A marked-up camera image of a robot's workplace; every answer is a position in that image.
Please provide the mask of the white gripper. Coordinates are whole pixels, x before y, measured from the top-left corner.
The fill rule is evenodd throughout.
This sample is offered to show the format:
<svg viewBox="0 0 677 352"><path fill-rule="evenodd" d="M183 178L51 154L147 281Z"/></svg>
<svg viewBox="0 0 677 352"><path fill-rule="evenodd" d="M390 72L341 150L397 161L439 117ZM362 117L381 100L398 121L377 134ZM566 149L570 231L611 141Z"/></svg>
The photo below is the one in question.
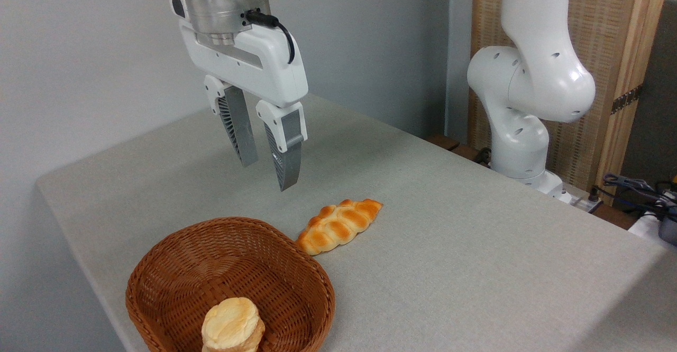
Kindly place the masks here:
<svg viewBox="0 0 677 352"><path fill-rule="evenodd" d="M189 57L208 74L206 97L240 162L246 167L258 160L246 91L263 99L256 111L264 122L280 190L295 185L302 142L308 138L303 106L298 101L308 93L308 84L293 36L279 25L272 26L273 17L258 7L235 12L236 32L225 33L222 39L193 28L185 0L172 0L172 10Z"/></svg>

